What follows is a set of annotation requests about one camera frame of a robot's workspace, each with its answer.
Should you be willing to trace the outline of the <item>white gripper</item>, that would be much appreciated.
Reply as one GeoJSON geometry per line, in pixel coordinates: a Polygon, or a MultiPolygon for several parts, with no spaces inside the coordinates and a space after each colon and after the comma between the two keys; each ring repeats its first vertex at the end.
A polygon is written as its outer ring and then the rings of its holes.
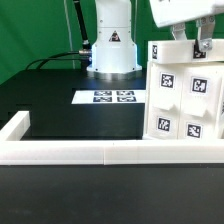
{"type": "Polygon", "coordinates": [[[224,13],[224,0],[149,0],[149,3],[156,25],[159,28],[172,25],[171,34],[175,40],[187,39],[182,22],[197,19],[199,50],[212,49],[215,17],[209,15],[224,13]]]}

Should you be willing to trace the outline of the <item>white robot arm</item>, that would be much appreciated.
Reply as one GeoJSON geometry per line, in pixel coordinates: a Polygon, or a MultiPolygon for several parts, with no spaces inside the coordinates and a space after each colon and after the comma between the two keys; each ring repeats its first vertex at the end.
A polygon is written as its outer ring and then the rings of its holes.
{"type": "MultiPolygon", "coordinates": [[[[175,43],[187,43],[185,23],[196,21],[197,47],[212,49],[215,16],[224,14],[224,0],[148,0],[158,28],[170,27],[175,43]]],[[[142,70],[137,45],[131,37],[130,0],[95,0],[97,39],[91,49],[90,77],[128,79],[142,70]]]]}

